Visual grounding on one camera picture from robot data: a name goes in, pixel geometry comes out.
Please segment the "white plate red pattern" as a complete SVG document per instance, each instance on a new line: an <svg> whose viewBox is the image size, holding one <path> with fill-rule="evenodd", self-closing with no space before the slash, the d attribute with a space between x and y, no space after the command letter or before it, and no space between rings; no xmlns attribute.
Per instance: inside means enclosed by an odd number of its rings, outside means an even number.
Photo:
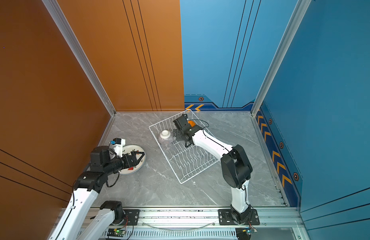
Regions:
<svg viewBox="0 0 370 240"><path fill-rule="evenodd" d="M131 151L145 152L142 147L137 145L124 146L123 156L127 157L127 163L125 165L126 168L119 171L121 175L130 175L136 173L139 169L133 169L133 166L136 166L141 160L146 161L146 152L143 159L133 159L133 157L131 156Z"/></svg>

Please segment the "white wire dish rack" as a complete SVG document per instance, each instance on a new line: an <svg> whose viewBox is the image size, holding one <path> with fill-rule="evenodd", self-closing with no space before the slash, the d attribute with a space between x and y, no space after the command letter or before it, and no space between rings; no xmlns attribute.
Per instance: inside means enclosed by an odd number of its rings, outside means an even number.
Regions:
<svg viewBox="0 0 370 240"><path fill-rule="evenodd" d="M177 141L176 138L171 143L164 144L160 142L160 134L165 130L171 133L172 138L174 137L174 130L176 129L174 120L183 114L187 115L189 120L195 121L201 127L206 126L204 120L200 121L192 110L185 110L149 126L152 135L180 184L189 181L219 162L219 159L205 149L194 145L186 147L184 141Z"/></svg>

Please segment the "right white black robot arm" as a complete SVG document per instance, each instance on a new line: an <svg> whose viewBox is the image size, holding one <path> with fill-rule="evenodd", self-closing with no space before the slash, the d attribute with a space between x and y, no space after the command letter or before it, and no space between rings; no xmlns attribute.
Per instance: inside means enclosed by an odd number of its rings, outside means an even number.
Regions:
<svg viewBox="0 0 370 240"><path fill-rule="evenodd" d="M224 180L231 187L230 205L233 220L243 225L249 221L251 205L248 198L248 185L253 167L241 145L226 144L205 131L206 127L189 120L186 114L174 120L177 140L200 147L220 160Z"/></svg>

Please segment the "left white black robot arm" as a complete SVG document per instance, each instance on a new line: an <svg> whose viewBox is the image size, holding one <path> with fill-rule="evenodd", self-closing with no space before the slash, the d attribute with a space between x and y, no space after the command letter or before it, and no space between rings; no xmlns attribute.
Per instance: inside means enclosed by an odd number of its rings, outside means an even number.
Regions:
<svg viewBox="0 0 370 240"><path fill-rule="evenodd" d="M112 142L110 146L99 146L90 154L89 170L83 172L72 187L72 196L49 237L51 240L98 240L108 231L109 237L126 237L134 232L127 228L137 226L140 210L124 210L120 201L105 201L92 222L81 232L85 218L104 186L109 187L109 176L122 170L136 169L146 156L139 147L124 152L123 145Z"/></svg>

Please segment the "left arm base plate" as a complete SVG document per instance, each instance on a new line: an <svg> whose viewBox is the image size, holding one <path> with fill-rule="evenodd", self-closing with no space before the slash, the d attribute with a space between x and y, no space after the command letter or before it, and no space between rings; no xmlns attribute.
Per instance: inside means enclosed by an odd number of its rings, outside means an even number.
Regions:
<svg viewBox="0 0 370 240"><path fill-rule="evenodd" d="M140 210L126 209L122 213L115 212L115 220L111 226L137 226L140 217Z"/></svg>

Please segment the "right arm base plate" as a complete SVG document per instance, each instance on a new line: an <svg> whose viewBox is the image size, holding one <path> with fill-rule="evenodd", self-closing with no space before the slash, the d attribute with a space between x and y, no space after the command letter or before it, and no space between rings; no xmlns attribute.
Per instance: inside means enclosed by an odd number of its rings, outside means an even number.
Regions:
<svg viewBox="0 0 370 240"><path fill-rule="evenodd" d="M228 225L260 225L259 215L257 210L249 207L245 212L239 213L232 209L218 210L219 224L222 226Z"/></svg>

